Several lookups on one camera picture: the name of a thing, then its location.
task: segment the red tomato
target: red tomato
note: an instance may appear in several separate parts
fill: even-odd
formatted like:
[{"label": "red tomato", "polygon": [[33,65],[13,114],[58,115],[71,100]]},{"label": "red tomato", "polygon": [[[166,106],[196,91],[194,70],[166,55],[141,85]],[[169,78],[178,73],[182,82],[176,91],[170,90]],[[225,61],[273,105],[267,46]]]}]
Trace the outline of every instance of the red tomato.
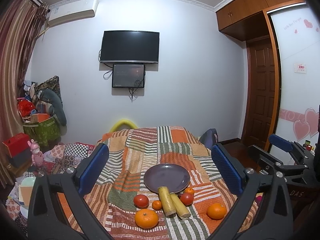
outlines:
[{"label": "red tomato", "polygon": [[149,206],[149,199],[147,196],[143,194],[136,195],[133,198],[133,203],[138,207],[138,208],[147,208]]},{"label": "red tomato", "polygon": [[183,193],[180,200],[185,206],[191,205],[193,203],[193,195],[191,193]]}]

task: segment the monitor screen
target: monitor screen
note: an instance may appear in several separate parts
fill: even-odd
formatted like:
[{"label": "monitor screen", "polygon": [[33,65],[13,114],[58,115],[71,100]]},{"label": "monitor screen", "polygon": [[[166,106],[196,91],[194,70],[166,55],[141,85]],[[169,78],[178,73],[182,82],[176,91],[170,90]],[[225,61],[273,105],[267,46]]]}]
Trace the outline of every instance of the monitor screen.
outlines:
[{"label": "monitor screen", "polygon": [[105,31],[100,62],[158,63],[159,33]]},{"label": "monitor screen", "polygon": [[113,88],[144,88],[145,66],[114,64],[112,71]]}]

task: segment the blue gripper pad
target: blue gripper pad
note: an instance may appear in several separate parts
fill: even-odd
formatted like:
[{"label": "blue gripper pad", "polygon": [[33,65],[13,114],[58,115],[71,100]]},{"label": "blue gripper pad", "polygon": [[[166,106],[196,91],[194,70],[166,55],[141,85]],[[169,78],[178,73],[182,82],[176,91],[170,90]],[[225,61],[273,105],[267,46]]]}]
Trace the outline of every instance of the blue gripper pad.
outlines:
[{"label": "blue gripper pad", "polygon": [[236,158],[231,157],[220,143],[213,146],[211,158],[217,166],[230,192],[240,196],[245,184],[244,167],[241,163]]},{"label": "blue gripper pad", "polygon": [[109,148],[104,143],[99,143],[92,154],[84,158],[76,168],[75,184],[80,196],[91,192],[102,169],[109,159]]},{"label": "blue gripper pad", "polygon": [[285,152],[292,152],[293,151],[293,147],[291,142],[281,138],[280,136],[277,136],[275,134],[271,134],[269,136],[269,142],[278,147],[279,149],[285,151]]}]

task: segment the curtain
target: curtain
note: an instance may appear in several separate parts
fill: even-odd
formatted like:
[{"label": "curtain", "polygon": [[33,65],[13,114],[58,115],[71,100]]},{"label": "curtain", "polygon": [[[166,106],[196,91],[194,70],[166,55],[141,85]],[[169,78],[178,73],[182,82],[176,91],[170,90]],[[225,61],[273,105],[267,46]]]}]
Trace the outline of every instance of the curtain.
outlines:
[{"label": "curtain", "polygon": [[48,10],[47,4],[39,8],[30,0],[14,0],[0,19],[0,182],[3,187],[13,184],[6,169],[8,138],[23,132],[17,108],[19,90]]}]

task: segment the striped quilt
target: striped quilt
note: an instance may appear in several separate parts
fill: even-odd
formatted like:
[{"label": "striped quilt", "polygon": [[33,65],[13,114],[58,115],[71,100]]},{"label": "striped quilt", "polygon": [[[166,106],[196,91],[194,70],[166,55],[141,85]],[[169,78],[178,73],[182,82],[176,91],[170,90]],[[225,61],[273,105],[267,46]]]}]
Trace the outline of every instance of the striped quilt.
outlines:
[{"label": "striped quilt", "polygon": [[[84,198],[114,239],[206,239],[222,221],[206,215],[208,206],[224,203],[229,211],[236,200],[214,165],[210,150],[183,127],[122,130],[104,134],[99,142],[108,145],[110,157],[92,192]],[[195,190],[194,202],[188,207],[191,217],[166,218],[161,210],[157,211],[159,224],[155,228],[141,229],[134,222],[138,209],[133,198],[137,194],[148,196],[148,208],[152,209],[152,202],[159,197],[146,188],[143,175],[159,163],[175,163],[188,170],[190,186]],[[256,210],[254,203],[242,229],[249,226]],[[81,231],[71,212],[65,212],[71,226]]]}]

